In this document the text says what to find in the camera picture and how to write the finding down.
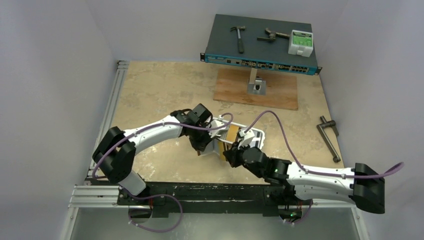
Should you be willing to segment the white plastic basket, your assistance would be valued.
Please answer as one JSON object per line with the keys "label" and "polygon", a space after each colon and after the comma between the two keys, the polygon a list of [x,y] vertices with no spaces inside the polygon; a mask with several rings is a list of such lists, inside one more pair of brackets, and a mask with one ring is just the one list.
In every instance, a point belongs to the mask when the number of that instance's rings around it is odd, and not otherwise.
{"label": "white plastic basket", "polygon": [[[247,127],[248,127],[247,125],[232,122],[226,128],[220,128],[219,131],[218,131],[218,134],[206,146],[206,148],[209,149],[209,150],[217,152],[218,148],[219,148],[218,143],[226,143],[229,146],[231,146],[234,142],[238,141],[239,130],[244,130]],[[249,143],[249,146],[262,149],[262,147],[264,146],[265,138],[266,138],[265,132],[263,130],[260,130],[260,129],[254,128],[254,127],[252,127],[250,130],[253,132],[254,138]]]}

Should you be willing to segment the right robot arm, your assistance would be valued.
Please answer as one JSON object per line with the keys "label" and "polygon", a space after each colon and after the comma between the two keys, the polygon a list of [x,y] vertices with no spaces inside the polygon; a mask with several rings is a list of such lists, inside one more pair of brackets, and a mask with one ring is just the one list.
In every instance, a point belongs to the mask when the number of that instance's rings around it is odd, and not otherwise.
{"label": "right robot arm", "polygon": [[351,203],[372,214],[386,211],[385,179],[364,163],[353,168],[299,166],[248,146],[231,147],[222,154],[231,167],[242,166],[272,186],[283,186],[280,196],[288,204],[323,199]]}

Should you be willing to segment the gold striped credit card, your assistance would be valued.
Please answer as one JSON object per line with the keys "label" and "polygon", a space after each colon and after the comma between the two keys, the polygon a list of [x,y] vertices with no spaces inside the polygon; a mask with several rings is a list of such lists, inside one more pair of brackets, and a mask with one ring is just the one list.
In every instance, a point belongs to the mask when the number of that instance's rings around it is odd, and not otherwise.
{"label": "gold striped credit card", "polygon": [[235,142],[238,138],[239,130],[240,130],[239,126],[231,124],[226,135],[226,140],[231,143]]}
{"label": "gold striped credit card", "polygon": [[223,141],[218,141],[217,142],[217,147],[218,147],[218,153],[219,153],[219,159],[226,162],[227,159],[224,155],[224,152],[228,150],[228,143],[223,142]]}

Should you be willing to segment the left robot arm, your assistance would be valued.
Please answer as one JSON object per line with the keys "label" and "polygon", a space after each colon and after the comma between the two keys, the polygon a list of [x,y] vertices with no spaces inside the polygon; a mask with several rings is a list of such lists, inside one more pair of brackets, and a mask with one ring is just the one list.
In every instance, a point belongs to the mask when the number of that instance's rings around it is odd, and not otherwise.
{"label": "left robot arm", "polygon": [[187,136],[198,152],[205,150],[212,138],[206,131],[213,114],[201,103],[194,109],[180,109],[151,124],[121,130],[110,128],[92,154],[97,168],[112,184],[129,192],[138,205],[146,203],[149,191],[144,179],[133,170],[135,156],[143,150],[166,140]]}

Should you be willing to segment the brown leather card holder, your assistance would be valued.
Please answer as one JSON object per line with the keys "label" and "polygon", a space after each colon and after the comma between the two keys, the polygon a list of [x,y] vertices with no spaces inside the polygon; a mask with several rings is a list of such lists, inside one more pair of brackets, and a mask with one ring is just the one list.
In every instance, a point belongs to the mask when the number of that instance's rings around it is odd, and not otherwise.
{"label": "brown leather card holder", "polygon": [[219,153],[218,153],[218,146],[217,146],[217,142],[221,141],[220,139],[213,139],[211,142],[209,142],[204,150],[197,150],[197,155],[198,156],[206,156],[206,155],[210,155],[210,154],[215,154],[218,157]]}

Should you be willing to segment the plywood base board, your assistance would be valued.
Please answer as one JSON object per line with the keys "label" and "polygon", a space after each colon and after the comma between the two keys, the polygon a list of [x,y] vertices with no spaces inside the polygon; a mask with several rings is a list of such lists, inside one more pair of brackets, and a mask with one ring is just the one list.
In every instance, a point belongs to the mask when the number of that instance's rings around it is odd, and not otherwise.
{"label": "plywood base board", "polygon": [[250,70],[223,68],[218,71],[213,100],[296,111],[297,78],[259,71],[251,80]]}

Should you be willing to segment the small hammer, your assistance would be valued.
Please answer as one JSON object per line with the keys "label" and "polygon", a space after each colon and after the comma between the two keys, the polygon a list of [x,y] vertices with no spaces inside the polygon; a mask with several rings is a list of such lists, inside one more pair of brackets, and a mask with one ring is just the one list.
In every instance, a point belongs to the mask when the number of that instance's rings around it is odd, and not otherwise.
{"label": "small hammer", "polygon": [[233,26],[230,28],[231,32],[232,31],[237,32],[237,50],[240,54],[243,54],[245,51],[242,36],[241,36],[241,32],[245,30],[246,30],[245,26]]}

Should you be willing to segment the white green electrical module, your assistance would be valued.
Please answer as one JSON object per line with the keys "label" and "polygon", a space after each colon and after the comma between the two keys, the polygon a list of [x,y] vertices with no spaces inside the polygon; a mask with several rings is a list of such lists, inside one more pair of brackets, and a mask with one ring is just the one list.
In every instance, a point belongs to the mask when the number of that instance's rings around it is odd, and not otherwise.
{"label": "white green electrical module", "polygon": [[314,35],[312,32],[292,30],[289,37],[288,54],[310,57],[314,50]]}

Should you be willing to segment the silver metal stand bracket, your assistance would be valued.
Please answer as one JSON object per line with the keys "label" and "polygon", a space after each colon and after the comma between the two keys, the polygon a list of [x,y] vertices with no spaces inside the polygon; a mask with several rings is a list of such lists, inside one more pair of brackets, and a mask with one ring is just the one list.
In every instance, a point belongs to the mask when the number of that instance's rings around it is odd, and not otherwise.
{"label": "silver metal stand bracket", "polygon": [[258,69],[251,68],[248,83],[247,83],[247,93],[251,95],[266,95],[266,81],[258,76]]}

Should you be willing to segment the aluminium frame rail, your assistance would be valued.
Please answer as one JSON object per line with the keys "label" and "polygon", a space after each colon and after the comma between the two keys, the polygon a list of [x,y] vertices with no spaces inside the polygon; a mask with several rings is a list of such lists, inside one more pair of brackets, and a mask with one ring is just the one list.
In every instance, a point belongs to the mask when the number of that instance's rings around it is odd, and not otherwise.
{"label": "aluminium frame rail", "polygon": [[129,66],[130,66],[129,60],[119,60],[116,64],[116,71],[113,77],[111,89],[109,91],[109,95],[108,95],[105,108],[103,111],[103,118],[100,122],[99,132],[96,136],[94,150],[97,148],[101,139],[103,138],[105,133],[108,131],[108,129],[112,125],[112,122],[116,113],[116,109],[117,109],[117,104],[118,104],[120,94],[122,91],[122,87],[127,77]]}

